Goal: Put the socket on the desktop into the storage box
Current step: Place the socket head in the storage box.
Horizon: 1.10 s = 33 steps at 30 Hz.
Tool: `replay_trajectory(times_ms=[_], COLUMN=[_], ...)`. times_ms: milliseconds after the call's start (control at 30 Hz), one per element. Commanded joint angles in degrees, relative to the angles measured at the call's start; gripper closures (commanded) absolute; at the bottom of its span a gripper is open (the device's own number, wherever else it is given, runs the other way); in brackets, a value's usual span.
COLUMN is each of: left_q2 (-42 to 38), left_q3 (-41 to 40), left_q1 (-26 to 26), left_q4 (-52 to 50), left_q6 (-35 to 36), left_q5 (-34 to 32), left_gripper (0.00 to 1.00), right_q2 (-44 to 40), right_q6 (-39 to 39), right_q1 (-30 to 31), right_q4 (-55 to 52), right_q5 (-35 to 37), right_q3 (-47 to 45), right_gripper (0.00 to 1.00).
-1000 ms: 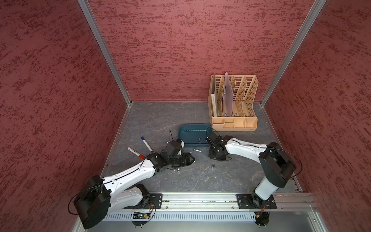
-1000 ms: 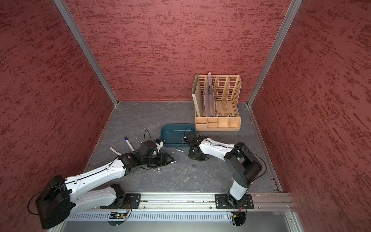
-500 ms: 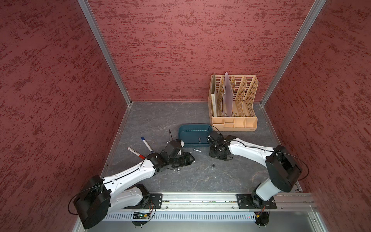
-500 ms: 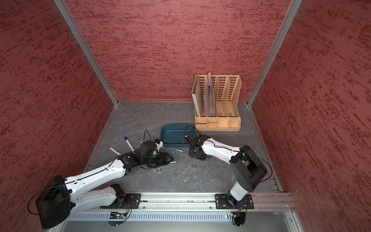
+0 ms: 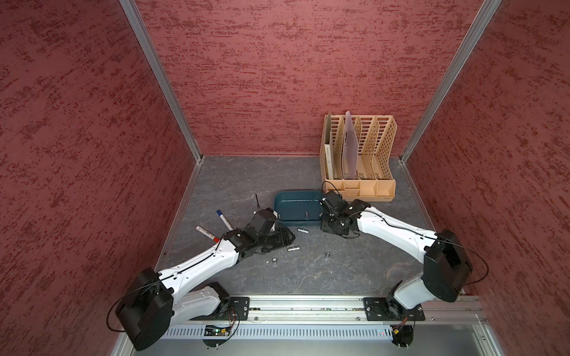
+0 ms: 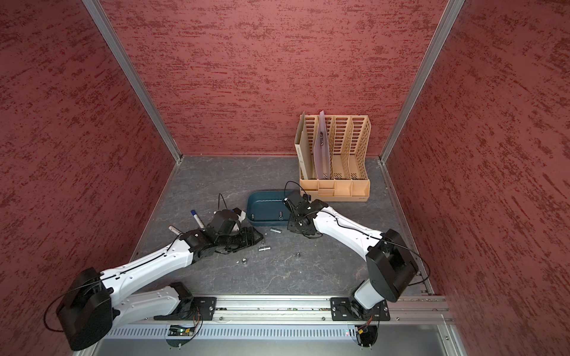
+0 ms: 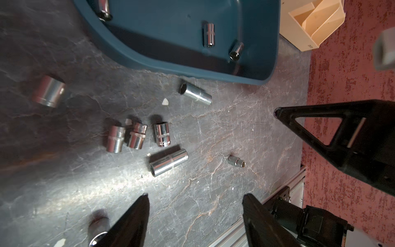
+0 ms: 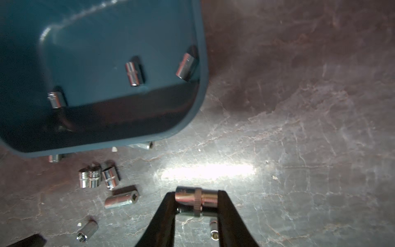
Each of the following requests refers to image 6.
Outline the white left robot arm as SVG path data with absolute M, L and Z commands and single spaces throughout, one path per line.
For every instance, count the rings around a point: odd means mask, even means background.
M 149 255 L 105 271 L 80 272 L 51 303 L 71 350 L 87 349 L 110 331 L 140 320 L 189 320 L 200 326 L 212 317 L 213 308 L 195 301 L 181 282 L 151 292 L 142 288 L 214 254 L 231 255 L 258 245 L 264 236 L 244 224 L 245 217 L 240 209 L 223 209 L 203 228 L 182 232 L 171 227 L 175 239 Z

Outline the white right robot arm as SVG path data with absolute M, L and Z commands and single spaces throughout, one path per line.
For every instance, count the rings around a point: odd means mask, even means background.
M 374 319 L 374 309 L 398 301 L 420 272 L 416 261 L 419 255 L 407 247 L 397 231 L 367 228 L 299 191 L 291 191 L 283 203 L 289 210 L 289 231 L 307 238 L 332 237 L 366 262 L 368 279 L 356 288 L 346 306 L 355 319 Z

